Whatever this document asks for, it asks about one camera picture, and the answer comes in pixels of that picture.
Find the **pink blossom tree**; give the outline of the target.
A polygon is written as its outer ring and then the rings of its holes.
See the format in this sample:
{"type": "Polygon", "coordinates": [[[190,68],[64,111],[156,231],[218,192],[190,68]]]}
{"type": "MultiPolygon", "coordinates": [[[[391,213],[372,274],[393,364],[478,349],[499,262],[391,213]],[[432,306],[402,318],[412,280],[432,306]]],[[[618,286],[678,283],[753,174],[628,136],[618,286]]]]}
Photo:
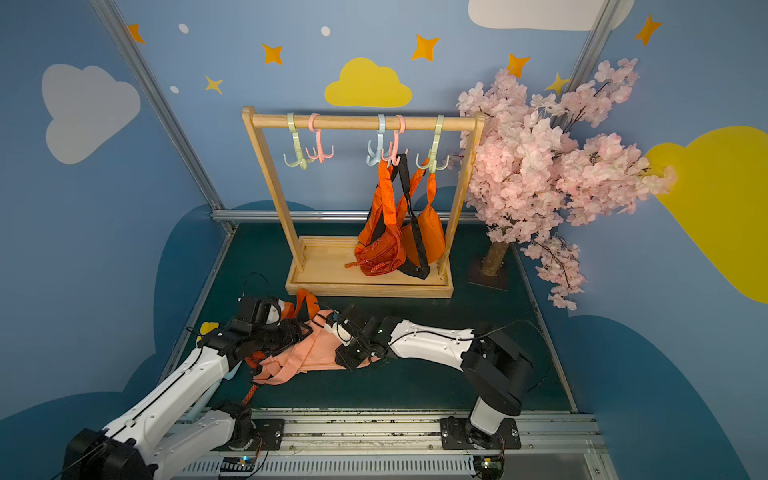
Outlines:
{"type": "Polygon", "coordinates": [[[500,70],[490,86],[477,83],[458,97],[463,117],[486,118],[466,196],[493,244],[519,244],[551,283],[548,300],[574,311],[586,282],[580,250],[557,231],[563,223],[587,225],[600,216],[632,214],[641,201],[668,193],[676,173],[655,169],[636,145],[617,133],[579,141],[573,127],[603,123],[626,102],[639,75],[636,60],[601,62],[592,80],[575,90],[530,95],[500,70]]]}

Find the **yellow toy shovel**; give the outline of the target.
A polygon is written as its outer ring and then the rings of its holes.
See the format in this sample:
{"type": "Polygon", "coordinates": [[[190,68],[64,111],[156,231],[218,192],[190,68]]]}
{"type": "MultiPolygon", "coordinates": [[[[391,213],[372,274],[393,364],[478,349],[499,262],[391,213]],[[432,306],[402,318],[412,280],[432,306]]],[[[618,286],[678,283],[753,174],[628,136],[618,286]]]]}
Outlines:
{"type": "Polygon", "coordinates": [[[204,335],[217,329],[219,326],[220,324],[218,322],[203,322],[198,330],[198,335],[197,335],[195,344],[198,345],[204,335]]]}

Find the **dark orange waist bag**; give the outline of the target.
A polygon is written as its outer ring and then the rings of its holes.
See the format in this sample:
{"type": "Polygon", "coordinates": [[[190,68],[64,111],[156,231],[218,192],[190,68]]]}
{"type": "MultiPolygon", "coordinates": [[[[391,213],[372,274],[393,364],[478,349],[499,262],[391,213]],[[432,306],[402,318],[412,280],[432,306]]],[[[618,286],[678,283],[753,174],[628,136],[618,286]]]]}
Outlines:
{"type": "MultiPolygon", "coordinates": [[[[306,290],[300,290],[294,302],[285,302],[283,300],[281,301],[284,304],[284,306],[283,306],[282,316],[280,320],[285,320],[289,318],[298,318],[302,322],[305,322],[308,326],[310,326],[313,318],[320,311],[317,298],[306,290]]],[[[262,360],[271,356],[278,355],[278,354],[263,353],[263,342],[264,342],[263,328],[264,327],[257,329],[257,333],[261,335],[261,338],[260,338],[261,344],[256,348],[256,350],[249,357],[247,357],[244,360],[244,362],[252,369],[253,377],[261,371],[261,367],[259,366],[259,363],[262,360]]],[[[261,386],[264,386],[264,385],[255,384],[252,378],[252,386],[248,391],[248,393],[246,394],[246,396],[243,398],[242,404],[248,405],[251,399],[253,398],[253,396],[255,395],[256,391],[261,386]]]]}

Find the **pink waist bag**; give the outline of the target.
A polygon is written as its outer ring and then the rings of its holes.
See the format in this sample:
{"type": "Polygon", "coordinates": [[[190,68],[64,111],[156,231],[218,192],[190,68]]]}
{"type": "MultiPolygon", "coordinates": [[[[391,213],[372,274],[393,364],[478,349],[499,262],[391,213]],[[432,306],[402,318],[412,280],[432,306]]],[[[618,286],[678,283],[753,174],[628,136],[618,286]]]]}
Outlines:
{"type": "Polygon", "coordinates": [[[328,325],[335,314],[332,310],[320,310],[310,324],[312,332],[280,354],[262,360],[259,363],[261,371],[253,377],[253,382],[257,385],[281,385],[298,374],[344,370],[351,366],[351,361],[342,365],[336,362],[336,350],[343,346],[343,340],[351,340],[352,336],[345,331],[339,338],[339,327],[328,325]]]}

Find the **green hook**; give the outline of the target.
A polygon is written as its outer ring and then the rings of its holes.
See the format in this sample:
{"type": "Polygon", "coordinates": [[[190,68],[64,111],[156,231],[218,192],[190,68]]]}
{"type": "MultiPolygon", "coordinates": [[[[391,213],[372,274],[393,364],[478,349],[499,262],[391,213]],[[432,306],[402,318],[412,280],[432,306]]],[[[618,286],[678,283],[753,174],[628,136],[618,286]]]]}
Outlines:
{"type": "Polygon", "coordinates": [[[444,115],[439,115],[436,119],[434,136],[431,148],[429,149],[427,159],[423,162],[419,162],[419,156],[416,156],[416,166],[420,170],[426,170],[429,174],[435,174],[437,171],[445,170],[450,163],[450,156],[447,156],[442,165],[438,164],[438,150],[440,140],[443,132],[443,124],[445,121],[444,115]]]}
{"type": "Polygon", "coordinates": [[[301,168],[302,170],[306,170],[308,168],[309,162],[305,157],[304,149],[301,146],[300,135],[295,124],[294,114],[288,113],[286,115],[286,119],[287,119],[288,129],[292,136],[294,154],[296,159],[293,162],[289,162],[287,155],[284,154],[283,155],[284,163],[289,168],[301,168]]]}

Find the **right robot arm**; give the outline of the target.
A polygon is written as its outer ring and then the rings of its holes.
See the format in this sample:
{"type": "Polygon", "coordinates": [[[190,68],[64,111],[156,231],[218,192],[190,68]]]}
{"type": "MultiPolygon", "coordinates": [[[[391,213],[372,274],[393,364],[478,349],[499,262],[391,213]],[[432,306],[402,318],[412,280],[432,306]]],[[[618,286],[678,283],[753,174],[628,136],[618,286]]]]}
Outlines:
{"type": "Polygon", "coordinates": [[[416,359],[462,372],[477,394],[465,421],[456,432],[453,420],[445,420],[443,438],[459,448],[504,447],[511,430],[502,424],[522,411],[522,403],[534,376],[531,357],[501,328],[487,332],[474,329],[443,329],[387,316],[368,317],[354,306],[324,317],[330,331],[340,337],[335,361],[352,370],[364,361],[385,358],[416,359]]]}

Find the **black waist bag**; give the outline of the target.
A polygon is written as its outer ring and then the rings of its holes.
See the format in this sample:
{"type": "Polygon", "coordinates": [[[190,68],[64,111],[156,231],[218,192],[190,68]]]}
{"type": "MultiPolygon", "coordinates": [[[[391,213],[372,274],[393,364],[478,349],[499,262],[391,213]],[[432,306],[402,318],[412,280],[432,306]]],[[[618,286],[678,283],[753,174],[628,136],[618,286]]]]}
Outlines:
{"type": "Polygon", "coordinates": [[[430,274],[429,252],[444,245],[442,227],[432,208],[421,214],[413,211],[412,194],[423,176],[409,172],[406,154],[398,154],[397,160],[396,165],[379,165],[378,184],[353,264],[366,276],[399,271],[424,280],[430,274]],[[437,228],[430,229],[429,239],[424,240],[422,228],[433,224],[437,228]]]}

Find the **pink hook left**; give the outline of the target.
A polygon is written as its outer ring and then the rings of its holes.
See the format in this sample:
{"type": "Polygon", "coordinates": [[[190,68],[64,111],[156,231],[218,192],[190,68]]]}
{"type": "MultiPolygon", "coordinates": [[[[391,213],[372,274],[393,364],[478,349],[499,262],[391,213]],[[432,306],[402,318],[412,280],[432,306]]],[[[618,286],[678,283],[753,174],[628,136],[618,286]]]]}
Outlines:
{"type": "Polygon", "coordinates": [[[306,150],[306,154],[309,160],[319,161],[323,164],[327,159],[332,158],[335,155],[335,147],[331,146],[331,150],[326,152],[322,142],[322,130],[315,127],[315,120],[319,117],[318,113],[312,113],[308,118],[308,129],[315,135],[315,147],[310,152],[306,150]]]}

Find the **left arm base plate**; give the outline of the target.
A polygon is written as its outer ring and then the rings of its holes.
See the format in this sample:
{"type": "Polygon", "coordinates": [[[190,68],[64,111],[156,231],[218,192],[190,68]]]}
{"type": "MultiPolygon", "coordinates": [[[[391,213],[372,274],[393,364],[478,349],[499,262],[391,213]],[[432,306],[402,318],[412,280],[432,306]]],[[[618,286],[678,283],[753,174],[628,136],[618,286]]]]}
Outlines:
{"type": "Polygon", "coordinates": [[[283,419],[237,420],[226,447],[233,451],[279,450],[284,427],[283,419]]]}

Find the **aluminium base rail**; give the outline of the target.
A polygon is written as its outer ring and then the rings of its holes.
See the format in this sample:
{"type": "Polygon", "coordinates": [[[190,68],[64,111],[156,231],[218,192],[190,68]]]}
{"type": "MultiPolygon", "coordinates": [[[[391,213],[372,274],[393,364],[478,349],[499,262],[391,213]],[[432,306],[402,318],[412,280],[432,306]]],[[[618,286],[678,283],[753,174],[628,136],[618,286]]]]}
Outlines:
{"type": "MultiPolygon", "coordinates": [[[[169,430],[177,434],[201,419],[183,416],[169,430]]],[[[515,455],[583,456],[591,479],[617,476],[596,420],[590,415],[532,413],[513,417],[521,438],[519,450],[444,450],[439,420],[468,418],[466,410],[350,410],[350,409],[250,409],[251,419],[283,419],[284,433],[279,450],[233,451],[217,447],[221,454],[259,452],[274,465],[280,457],[299,459],[321,456],[371,457],[386,470],[405,466],[411,457],[438,467],[443,458],[464,457],[471,461],[496,457],[509,463],[515,455]]]]}

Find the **horizontal aluminium rail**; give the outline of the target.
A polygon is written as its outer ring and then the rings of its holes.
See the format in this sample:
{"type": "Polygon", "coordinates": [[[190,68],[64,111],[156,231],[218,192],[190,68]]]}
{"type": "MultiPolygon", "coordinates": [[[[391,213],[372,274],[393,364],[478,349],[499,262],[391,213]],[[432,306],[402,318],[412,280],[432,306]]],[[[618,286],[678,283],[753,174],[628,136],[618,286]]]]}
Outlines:
{"type": "MultiPolygon", "coordinates": [[[[294,211],[290,213],[293,222],[314,223],[361,223],[367,218],[362,211],[294,211]]],[[[275,210],[213,210],[211,218],[219,223],[280,222],[275,210]]]]}

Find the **left aluminium corner post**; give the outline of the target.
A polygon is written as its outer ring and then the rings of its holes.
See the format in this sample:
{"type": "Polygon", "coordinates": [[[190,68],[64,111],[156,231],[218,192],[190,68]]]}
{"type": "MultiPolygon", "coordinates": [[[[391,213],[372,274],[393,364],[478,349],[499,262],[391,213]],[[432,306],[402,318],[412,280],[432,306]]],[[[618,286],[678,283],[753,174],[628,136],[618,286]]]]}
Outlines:
{"type": "Polygon", "coordinates": [[[151,68],[133,39],[114,1],[91,0],[90,5],[110,35],[131,73],[138,81],[160,123],[212,211],[224,209],[223,201],[203,163],[183,131],[151,68]]]}

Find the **green hook left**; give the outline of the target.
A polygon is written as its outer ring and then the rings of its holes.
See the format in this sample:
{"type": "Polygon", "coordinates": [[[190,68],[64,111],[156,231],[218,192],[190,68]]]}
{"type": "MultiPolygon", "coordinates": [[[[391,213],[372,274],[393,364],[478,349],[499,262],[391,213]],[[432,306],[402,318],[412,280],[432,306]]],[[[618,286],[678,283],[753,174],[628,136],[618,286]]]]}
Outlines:
{"type": "Polygon", "coordinates": [[[309,162],[305,157],[304,149],[301,146],[300,135],[295,124],[294,114],[288,113],[286,115],[286,119],[287,119],[288,129],[292,136],[294,154],[296,159],[293,162],[289,162],[287,155],[284,154],[283,155],[284,163],[289,168],[301,168],[302,170],[306,170],[308,168],[309,162]]]}

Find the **red orange waist bag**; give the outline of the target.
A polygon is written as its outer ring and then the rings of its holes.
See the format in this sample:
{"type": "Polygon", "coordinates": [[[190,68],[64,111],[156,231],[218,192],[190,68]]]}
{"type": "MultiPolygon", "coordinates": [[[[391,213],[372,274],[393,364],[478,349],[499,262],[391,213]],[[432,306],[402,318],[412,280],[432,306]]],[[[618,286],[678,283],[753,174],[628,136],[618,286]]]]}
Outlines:
{"type": "Polygon", "coordinates": [[[381,276],[398,270],[406,260],[402,233],[397,220],[392,174],[386,162],[378,164],[378,185],[366,224],[354,249],[355,260],[347,269],[359,267],[366,276],[381,276]]]}

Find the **blue hook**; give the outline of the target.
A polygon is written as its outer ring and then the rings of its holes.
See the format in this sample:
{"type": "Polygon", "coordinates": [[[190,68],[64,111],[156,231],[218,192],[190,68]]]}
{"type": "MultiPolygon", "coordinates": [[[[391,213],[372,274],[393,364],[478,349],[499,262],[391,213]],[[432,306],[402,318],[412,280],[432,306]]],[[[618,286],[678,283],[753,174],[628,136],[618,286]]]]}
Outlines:
{"type": "Polygon", "coordinates": [[[368,154],[366,156],[366,164],[368,166],[373,166],[378,164],[382,160],[382,156],[383,156],[384,134],[386,131],[386,116],[383,114],[379,114],[377,118],[378,118],[378,128],[376,132],[376,146],[372,148],[371,142],[368,142],[368,145],[367,145],[368,154]]]}

